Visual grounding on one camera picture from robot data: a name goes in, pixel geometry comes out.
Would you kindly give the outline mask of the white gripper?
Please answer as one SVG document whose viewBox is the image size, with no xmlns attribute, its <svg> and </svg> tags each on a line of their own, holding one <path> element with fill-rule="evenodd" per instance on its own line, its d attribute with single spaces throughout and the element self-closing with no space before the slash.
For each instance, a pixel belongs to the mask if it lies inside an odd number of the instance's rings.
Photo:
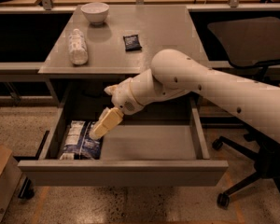
<svg viewBox="0 0 280 224">
<path fill-rule="evenodd" d="M 93 140 L 99 140 L 119 125 L 123 120 L 123 114 L 133 115 L 144 108 L 133 97 L 130 78 L 120 82 L 120 84 L 105 87 L 104 92 L 112 96 L 111 102 L 115 107 L 104 109 L 92 126 L 89 136 Z"/>
</svg>

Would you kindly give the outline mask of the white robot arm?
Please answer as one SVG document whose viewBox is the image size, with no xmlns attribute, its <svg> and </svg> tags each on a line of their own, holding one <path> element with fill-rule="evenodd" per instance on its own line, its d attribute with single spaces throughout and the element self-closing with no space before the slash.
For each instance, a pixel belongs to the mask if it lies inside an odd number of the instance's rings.
<svg viewBox="0 0 280 224">
<path fill-rule="evenodd" d="M 146 105 L 195 92 L 280 144 L 280 88 L 203 66 L 188 55 L 165 49 L 148 70 L 105 88 L 112 108 L 103 111 L 90 131 L 97 140 L 125 115 Z"/>
</svg>

